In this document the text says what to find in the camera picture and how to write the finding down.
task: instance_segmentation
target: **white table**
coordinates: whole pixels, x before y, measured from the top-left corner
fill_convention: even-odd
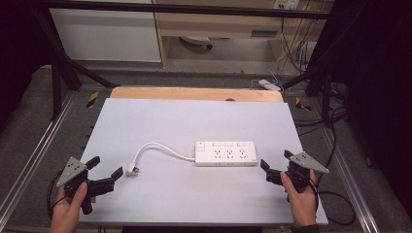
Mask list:
[[[195,141],[254,141],[257,158],[286,170],[284,150],[302,151],[287,104],[107,99],[82,157],[100,156],[89,178],[127,168],[147,142],[194,157]],[[143,150],[136,178],[122,177],[81,222],[98,225],[290,224],[284,188],[259,167],[196,167],[160,149]],[[327,224],[322,203],[317,222]]]

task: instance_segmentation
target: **gray floor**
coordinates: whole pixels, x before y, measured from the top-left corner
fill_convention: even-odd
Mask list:
[[[123,85],[158,85],[158,86],[197,86],[197,87],[224,87],[224,88],[258,88],[256,81],[271,79],[267,69],[277,73],[276,60],[268,49],[265,41],[245,41],[232,39],[213,40],[214,48],[206,50],[202,47],[186,45],[174,39],[170,48],[169,62],[166,69],[141,68],[139,66],[122,67],[119,65],[112,71],[103,71],[96,68],[104,78]],[[280,74],[282,81],[290,79],[296,72],[290,69]],[[110,89],[94,85],[90,80],[83,78],[88,88],[76,93],[73,105],[66,118],[47,149],[40,166],[36,170],[23,191],[17,206],[9,218],[7,228],[15,226],[48,227],[50,221],[46,214],[46,192],[53,174],[67,161],[69,156],[80,158],[82,147],[86,146],[86,135],[91,134],[92,126],[98,118],[104,98],[110,94]],[[298,109],[295,96],[302,99],[302,103],[310,104],[300,89],[301,83],[284,94],[285,101],[290,104],[293,119],[316,119],[313,111]],[[9,190],[13,187],[17,176],[24,168],[31,153],[35,150],[43,133],[50,124],[52,115],[51,74],[48,69],[39,70],[33,76],[33,82],[24,95],[20,107],[13,113],[8,126],[0,135],[0,200],[5,200]],[[93,108],[86,108],[86,103],[93,90],[100,94]],[[340,104],[333,102],[334,107]],[[370,169],[365,165],[365,157],[354,133],[351,123],[344,120],[335,124],[338,146],[345,155],[350,169],[360,186],[364,199],[376,220],[381,232],[412,232],[411,219],[407,216],[395,195],[386,183],[379,170]],[[312,128],[298,128],[298,134]],[[303,148],[321,162],[325,163],[329,149],[324,133],[321,129],[300,137]],[[320,190],[336,191],[342,195],[345,188],[332,162],[331,174],[324,176]],[[340,199],[325,197],[326,213],[341,221],[350,218],[350,210]],[[277,232],[279,228],[266,229]],[[331,223],[323,226],[324,232],[362,232],[360,222],[353,225],[340,226]]]

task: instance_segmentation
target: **wooden board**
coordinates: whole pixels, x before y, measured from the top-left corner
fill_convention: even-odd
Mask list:
[[[212,89],[185,87],[116,87],[110,98],[125,99],[182,99],[182,100],[220,100],[276,102],[283,103],[282,94],[270,90],[249,89]]]

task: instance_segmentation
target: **metal frame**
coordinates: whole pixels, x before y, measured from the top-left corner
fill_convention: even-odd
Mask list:
[[[79,79],[73,75],[67,74],[67,69],[77,69],[78,71],[86,74],[91,79],[102,83],[108,87],[114,87],[115,84],[106,82],[104,79],[98,77],[92,72],[88,71],[85,67],[73,61],[67,54],[65,54],[64,48],[58,41],[58,35],[54,35],[49,23],[44,18],[44,10],[49,8],[58,9],[78,9],[78,10],[96,10],[96,11],[121,11],[121,12],[152,12],[152,13],[177,13],[177,14],[203,14],[203,15],[225,15],[225,16],[245,16],[245,17],[289,17],[289,18],[313,18],[313,19],[329,19],[329,20],[346,20],[349,18],[348,14],[344,13],[326,13],[326,12],[304,12],[304,11],[285,11],[285,10],[267,10],[267,9],[246,9],[246,8],[229,8],[229,7],[207,7],[207,6],[186,6],[186,5],[153,5],[153,4],[136,4],[136,3],[112,3],[112,2],[85,2],[85,1],[61,1],[61,0],[40,0],[37,2],[34,14],[42,25],[44,32],[48,36],[48,40],[51,43],[51,50],[53,55],[57,58],[56,63],[53,64],[53,93],[54,93],[54,114],[56,120],[51,123],[38,147],[33,152],[22,173],[18,177],[15,185],[9,192],[6,200],[0,207],[0,231],[6,225],[13,209],[15,208],[18,199],[21,197],[22,192],[27,187],[31,177],[33,176],[38,164],[40,163],[44,153],[46,152],[52,138],[64,119],[67,111],[70,107],[70,103],[75,96],[74,93],[70,94],[63,103],[63,109],[61,109],[61,91],[60,91],[60,77],[65,77],[66,83],[74,83],[74,86],[69,86],[74,89],[80,87],[76,85],[79,83]],[[319,71],[319,67],[312,69],[306,76],[312,75]],[[292,86],[299,83],[301,80],[295,80],[287,83],[287,86]],[[324,129],[326,137],[331,142],[331,134]],[[348,190],[348,194],[357,210],[360,224],[365,232],[379,232],[376,222],[371,215],[361,192],[354,181],[349,167],[347,166],[340,149],[336,150],[336,163],[338,171],[343,178],[343,182]]]
[[[317,117],[321,118],[322,113],[319,101],[317,99],[314,100],[313,98],[310,98],[309,101]],[[327,145],[330,149],[332,149],[333,134],[331,129],[323,127],[323,131],[327,139]],[[338,145],[336,145],[333,162],[335,163],[337,171],[342,178],[342,182],[345,185],[345,189],[348,192],[352,205],[354,205],[363,231],[367,233],[378,233],[379,228],[376,224],[375,218],[367,207],[366,201],[361,194],[361,190],[358,187],[358,184],[355,181]]]
[[[15,184],[7,194],[3,203],[0,206],[0,232],[3,231],[3,228],[6,226],[7,221],[12,215],[13,210],[15,209],[18,200],[23,194],[24,190],[27,188],[31,178],[37,170],[40,162],[42,161],[43,156],[45,155],[49,145],[52,143],[52,139],[56,134],[61,123],[65,119],[67,113],[69,112],[70,106],[77,95],[77,91],[70,91],[63,102],[63,108],[60,115],[56,118],[55,121],[52,121],[37,145],[36,149],[31,154],[26,165],[22,169],[20,175],[18,176]]]

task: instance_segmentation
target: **power cord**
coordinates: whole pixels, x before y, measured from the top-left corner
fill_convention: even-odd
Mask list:
[[[173,150],[171,150],[170,148],[166,147],[166,146],[163,145],[163,144],[160,144],[160,143],[146,143],[146,144],[143,145],[141,148],[139,148],[139,150],[137,150],[136,155],[134,155],[133,160],[130,162],[129,166],[127,167],[126,175],[127,175],[128,177],[135,177],[135,176],[137,176],[137,174],[138,174],[138,172],[139,172],[139,168],[136,167],[136,159],[137,159],[137,157],[139,156],[140,151],[141,151],[143,148],[147,147],[147,146],[158,146],[158,147],[160,147],[160,148],[162,148],[162,149],[164,149],[164,150],[167,150],[167,151],[171,152],[171,153],[174,154],[175,156],[184,159],[185,161],[194,162],[194,158],[189,158],[189,157],[185,157],[185,156],[183,156],[183,155],[180,155],[180,154],[174,152]]]
[[[281,83],[279,83],[278,79],[276,78],[275,74],[273,74],[273,72],[270,69],[267,69],[267,71],[269,71],[269,73],[272,75],[273,79],[275,80],[276,84],[281,87],[281,93],[283,93],[285,91],[285,89],[283,88],[283,86],[281,85]]]
[[[52,204],[52,190],[54,187],[54,183],[57,181],[57,179],[61,176],[62,173],[63,173],[63,170],[58,171],[54,175],[54,177],[51,179],[51,183],[49,184],[48,195],[46,197],[47,199],[46,204],[47,204],[48,216],[50,220],[52,220],[52,213],[53,213],[54,206],[57,205],[57,203],[59,203],[60,201],[62,201],[63,199],[65,199],[71,194],[71,193],[66,193],[62,198],[58,199],[57,201],[54,202],[54,204]]]
[[[341,111],[342,109],[345,109],[345,108],[342,106],[342,107],[339,107],[339,108],[335,109],[335,110],[332,112],[332,114],[331,114],[331,116],[330,116],[330,118],[329,118],[329,121],[330,121],[330,129],[331,129],[332,134],[333,134],[333,145],[332,145],[332,150],[331,150],[331,153],[330,153],[330,155],[329,155],[329,158],[327,159],[327,162],[326,162],[326,166],[325,166],[326,168],[330,165],[330,162],[331,162],[331,160],[332,160],[332,158],[333,158],[333,156],[334,156],[334,152],[335,152],[336,144],[337,144],[336,131],[335,131],[335,128],[334,128],[333,123],[336,122],[337,120],[345,117],[345,116],[347,115],[346,111],[344,111],[343,113],[337,113],[338,111]],[[305,127],[305,126],[315,126],[315,125],[317,125],[317,124],[322,124],[322,125],[319,126],[319,127],[317,127],[317,128],[315,128],[315,129],[312,129],[312,130],[310,130],[310,131],[308,131],[308,132],[305,132],[305,133],[302,133],[302,134],[299,135],[299,136],[302,136],[302,135],[305,135],[305,134],[307,134],[307,133],[309,133],[309,132],[312,132],[312,131],[314,131],[314,130],[317,130],[317,129],[321,128],[321,127],[324,127],[324,126],[325,126],[324,121],[323,121],[323,120],[319,120],[319,121],[315,121],[315,122],[311,122],[311,123],[307,123],[307,124],[295,124],[295,125],[296,125],[296,127]],[[320,185],[320,183],[321,183],[321,180],[322,180],[323,175],[324,175],[324,174],[320,174],[320,176],[319,176],[319,178],[318,178],[318,180],[317,180],[317,182],[316,182],[316,189],[317,189],[317,190],[319,190],[319,185]],[[355,222],[355,220],[356,220],[356,211],[355,211],[355,208],[354,208],[354,206],[352,205],[352,203],[348,200],[348,198],[346,198],[345,196],[343,196],[343,195],[341,195],[341,194],[339,194],[339,193],[332,192],[332,191],[318,191],[318,192],[315,192],[315,193],[319,194],[320,197],[322,197],[322,195],[333,195],[333,196],[337,196],[337,197],[341,198],[342,200],[344,200],[344,201],[348,204],[348,206],[351,208],[352,217],[351,217],[351,219],[350,219],[349,221],[347,221],[347,222],[342,222],[342,221],[336,220],[335,218],[333,218],[333,217],[331,217],[331,216],[329,216],[329,215],[326,215],[326,217],[327,217],[328,220],[330,220],[330,221],[333,222],[333,223],[336,223],[336,224],[339,224],[339,225],[343,225],[343,226],[348,226],[348,225],[351,225],[351,224],[353,224],[353,223]]]
[[[302,175],[301,173],[299,173],[298,171],[296,171],[296,170],[294,170],[294,169],[292,169],[292,168],[289,168],[289,169],[291,169],[291,171],[292,171],[294,174],[300,176],[303,180],[306,179],[305,176],[303,176],[303,175]],[[318,188],[316,187],[315,182],[312,181],[312,179],[310,179],[310,178],[309,178],[309,180],[307,181],[307,183],[308,183],[309,187],[312,189],[313,193],[315,194],[315,206],[316,206],[315,212],[317,212],[317,211],[318,211],[318,207],[319,207],[319,197],[320,197],[320,196],[319,196],[319,192],[318,192]]]

